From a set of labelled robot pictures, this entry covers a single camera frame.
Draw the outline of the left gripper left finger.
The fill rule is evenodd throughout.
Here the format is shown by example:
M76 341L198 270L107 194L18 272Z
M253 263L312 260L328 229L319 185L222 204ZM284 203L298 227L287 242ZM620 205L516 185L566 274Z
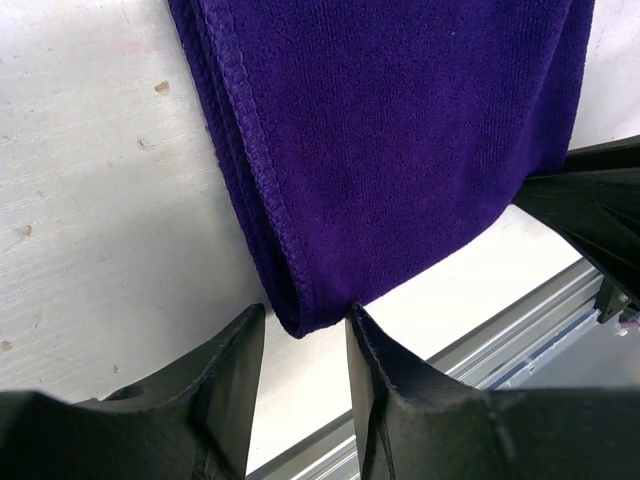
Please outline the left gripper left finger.
M4 479L242 479L264 349L265 308L103 400L1 395Z

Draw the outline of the purple towel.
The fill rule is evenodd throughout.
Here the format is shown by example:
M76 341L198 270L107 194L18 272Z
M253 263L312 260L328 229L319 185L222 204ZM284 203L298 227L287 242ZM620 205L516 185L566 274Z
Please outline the purple towel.
M339 322L559 171L590 1L173 1L226 187L283 328Z

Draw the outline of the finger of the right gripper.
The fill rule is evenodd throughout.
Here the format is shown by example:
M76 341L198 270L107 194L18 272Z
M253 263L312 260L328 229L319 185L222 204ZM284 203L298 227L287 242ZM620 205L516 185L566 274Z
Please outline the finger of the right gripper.
M565 172L588 172L639 167L638 135L583 147L568 153Z
M527 180L517 207L564 238L639 302L639 170L570 172Z

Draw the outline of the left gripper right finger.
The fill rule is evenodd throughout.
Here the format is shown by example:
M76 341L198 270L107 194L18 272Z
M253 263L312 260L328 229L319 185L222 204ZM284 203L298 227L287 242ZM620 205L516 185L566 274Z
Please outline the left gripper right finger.
M480 390L389 337L354 304L348 370L364 479L635 479L639 391Z

